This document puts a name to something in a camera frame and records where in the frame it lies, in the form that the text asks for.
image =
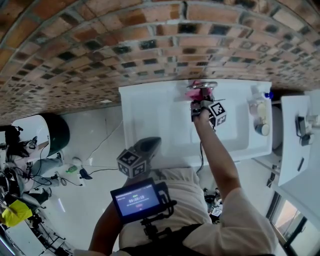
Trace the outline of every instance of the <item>white sink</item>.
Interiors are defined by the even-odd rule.
[[[206,79],[218,82],[213,91],[227,111],[226,122],[216,133],[234,161],[271,153],[272,132],[262,136],[255,132],[248,100],[252,88],[268,92],[270,82]],[[200,139],[191,122],[190,102],[185,97],[188,80],[154,82],[119,88],[122,100],[125,145],[127,148],[146,137],[161,137],[160,149],[152,160],[153,168],[197,167]],[[267,102],[272,127],[271,102]]]

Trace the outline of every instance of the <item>yellow bag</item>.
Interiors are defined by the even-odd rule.
[[[19,224],[20,222],[30,218],[33,214],[28,206],[19,200],[14,201],[9,208],[16,212],[16,215],[11,211],[5,209],[2,213],[2,217],[4,218],[4,224],[10,228]]]

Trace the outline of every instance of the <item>metal faucet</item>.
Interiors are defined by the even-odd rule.
[[[218,86],[218,83],[215,81],[194,81],[193,84],[189,85],[188,88],[191,89],[202,89],[202,88],[215,88]]]

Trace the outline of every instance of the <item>brick wall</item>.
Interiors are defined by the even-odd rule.
[[[118,87],[154,81],[319,88],[316,8],[307,0],[4,1],[0,122],[118,104]]]

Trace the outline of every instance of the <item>floor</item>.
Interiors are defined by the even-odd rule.
[[[63,118],[71,134],[70,142],[63,150],[66,164],[78,157],[88,173],[117,166],[116,158],[125,148],[120,106],[66,114]],[[242,161],[237,167],[249,200],[266,215],[274,193],[266,187],[270,173],[253,160]],[[80,184],[77,174],[66,173],[67,169],[68,165],[64,165],[58,171],[62,177]],[[45,202],[46,218],[54,224],[56,232],[77,249],[88,248],[96,222],[112,200],[110,191],[121,187],[126,180],[118,170],[102,170],[92,177],[84,182],[84,186],[68,183],[53,188],[52,197]],[[200,172],[200,184],[203,188],[215,187],[208,167]]]

